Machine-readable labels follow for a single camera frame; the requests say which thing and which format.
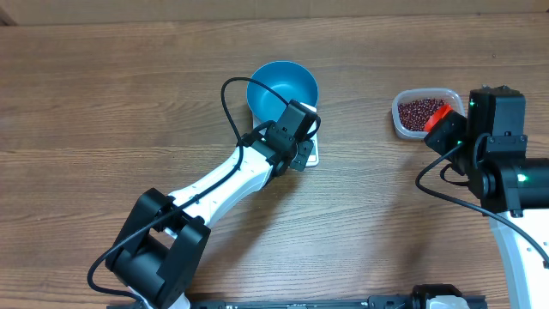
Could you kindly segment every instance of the blue bowl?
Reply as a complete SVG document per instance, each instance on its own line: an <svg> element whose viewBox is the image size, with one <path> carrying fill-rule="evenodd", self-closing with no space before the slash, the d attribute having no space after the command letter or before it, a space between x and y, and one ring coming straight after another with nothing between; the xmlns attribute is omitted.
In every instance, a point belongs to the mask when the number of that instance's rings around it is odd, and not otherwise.
<svg viewBox="0 0 549 309"><path fill-rule="evenodd" d="M265 64L251 78L264 83L284 99L294 99L317 107L318 85L315 77L300 64L291 61L274 61ZM286 106L277 97L254 83L248 83L246 99L251 112L261 122L278 121Z"/></svg>

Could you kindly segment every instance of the wood grain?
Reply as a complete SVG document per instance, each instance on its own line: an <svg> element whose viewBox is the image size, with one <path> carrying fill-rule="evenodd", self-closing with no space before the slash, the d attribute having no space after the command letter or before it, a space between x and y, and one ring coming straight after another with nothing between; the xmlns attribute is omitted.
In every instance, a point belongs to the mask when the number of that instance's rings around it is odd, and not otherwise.
<svg viewBox="0 0 549 309"><path fill-rule="evenodd" d="M0 0L12 25L540 13L549 0Z"/></svg>
<svg viewBox="0 0 549 309"><path fill-rule="evenodd" d="M2 27L0 307L122 301L91 291L87 267L146 189L185 186L231 153L223 81L292 59L321 90L321 164L218 223L191 299L362 298L446 282L508 308L486 219L415 188L436 156L399 140L389 111L404 89L466 100L507 84L528 98L528 155L547 157L548 56L547 14ZM241 131L244 90L227 93ZM425 183L451 190L435 173ZM121 288L103 268L97 280Z"/></svg>

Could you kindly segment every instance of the red beans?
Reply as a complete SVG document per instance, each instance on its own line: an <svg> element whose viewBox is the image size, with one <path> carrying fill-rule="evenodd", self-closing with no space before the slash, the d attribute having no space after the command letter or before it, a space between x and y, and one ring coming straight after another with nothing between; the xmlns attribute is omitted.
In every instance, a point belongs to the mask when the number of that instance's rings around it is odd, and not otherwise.
<svg viewBox="0 0 549 309"><path fill-rule="evenodd" d="M408 130L422 131L432 114L445 104L446 101L444 99L433 98L400 104L398 106L398 114L402 126Z"/></svg>

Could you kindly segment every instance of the plastic container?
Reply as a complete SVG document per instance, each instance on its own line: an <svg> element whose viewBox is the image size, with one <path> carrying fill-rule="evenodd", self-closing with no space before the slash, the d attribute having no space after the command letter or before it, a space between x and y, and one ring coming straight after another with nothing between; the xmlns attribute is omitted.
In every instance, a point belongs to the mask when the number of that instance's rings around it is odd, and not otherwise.
<svg viewBox="0 0 549 309"><path fill-rule="evenodd" d="M454 90L447 88L421 88L406 90L399 93L393 100L393 123L395 124L396 135L399 138L407 140L422 140L427 136L425 131L411 131L402 126L401 118L398 114L398 106L413 100L435 98L444 99L446 103L452 106L452 109L465 116L462 99Z"/></svg>

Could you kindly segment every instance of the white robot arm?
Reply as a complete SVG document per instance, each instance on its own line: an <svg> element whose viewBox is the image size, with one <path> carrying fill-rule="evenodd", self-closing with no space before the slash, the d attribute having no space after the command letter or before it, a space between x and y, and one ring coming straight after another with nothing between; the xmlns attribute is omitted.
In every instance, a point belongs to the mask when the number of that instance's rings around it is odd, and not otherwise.
<svg viewBox="0 0 549 309"><path fill-rule="evenodd" d="M546 251L549 248L549 209L525 209L522 218L500 213L528 233ZM544 269L541 255L521 235L494 219L488 219L499 253L504 262L507 289L513 309L549 307L547 287L549 269Z"/></svg>
<svg viewBox="0 0 549 309"><path fill-rule="evenodd" d="M316 129L309 130L315 122L320 123L315 112L291 100L277 122L260 124L242 136L229 159L193 185L168 196L155 189L141 195L112 253L104 255L107 269L134 293L107 293L136 299L139 295L154 309L188 309L183 292L196 271L210 228L238 201L289 167L305 169L314 148L311 137ZM149 235L150 228L170 234L175 239L171 248Z"/></svg>
<svg viewBox="0 0 549 309"><path fill-rule="evenodd" d="M238 152L239 149L236 148L227 161L194 184L170 193L169 196L175 198L173 203L176 206L182 205L227 175L237 164ZM231 176L230 180L201 198L199 203L193 203L185 209L185 212L193 218L198 216L203 218L204 224L212 228L238 201L252 192L261 190L268 183L272 170L273 166L267 162L264 155L253 148L246 147L240 169ZM166 228L165 232L174 239L178 237L170 228ZM153 309L145 298L143 300L149 309ZM169 307L169 309L189 308L190 302L184 294L181 294Z"/></svg>

